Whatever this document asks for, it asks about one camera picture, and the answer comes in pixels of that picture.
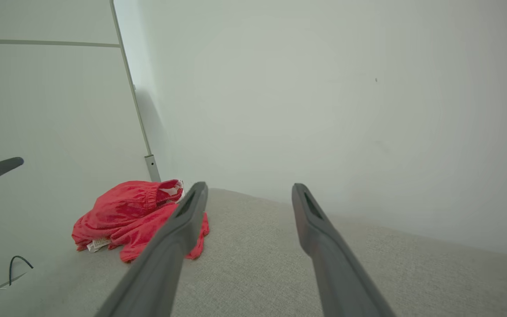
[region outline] curved black wire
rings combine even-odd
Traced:
[[[12,272],[12,269],[13,269],[13,260],[15,258],[19,258],[23,261],[26,262],[26,264],[28,264],[30,266],[31,269],[34,269],[34,267],[29,263],[29,261],[27,261],[24,257],[20,256],[20,255],[16,255],[14,257],[11,258],[11,262],[9,263],[9,286],[11,285],[11,272]]]

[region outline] gray textured surface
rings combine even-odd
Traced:
[[[184,262],[173,316],[322,315],[292,207],[211,189],[207,213],[211,233]],[[507,255],[328,215],[397,315],[507,316]],[[128,267],[118,251],[64,254],[14,282],[0,316],[90,317]]]

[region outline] red cloth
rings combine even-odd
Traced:
[[[92,240],[111,240],[109,250],[124,245],[121,260],[130,262],[138,257],[147,243],[160,229],[183,194],[183,184],[177,179],[167,182],[125,182],[97,198],[93,209],[83,215],[72,232],[78,251],[87,248]],[[205,236],[209,234],[207,214],[203,215],[203,226],[197,245],[187,255],[196,259],[203,251]]]

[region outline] black cable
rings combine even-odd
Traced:
[[[14,257],[11,258],[11,262],[9,263],[9,286],[11,286],[11,272],[12,272],[12,269],[13,269],[13,260],[15,258],[19,258],[23,261],[26,262],[26,264],[28,264],[30,266],[31,269],[34,269],[34,267],[29,263],[29,261],[27,261],[24,257],[20,256],[20,255],[16,255]]]

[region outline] red clothing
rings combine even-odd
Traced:
[[[183,194],[183,184],[177,179],[167,182],[125,182],[107,191],[95,201],[93,209],[83,215],[72,232],[78,251],[86,249],[92,240],[111,240],[109,250],[124,245],[121,260],[130,262],[138,257],[177,208]],[[197,245],[187,255],[196,259],[203,251],[203,241],[209,234],[207,214]]]

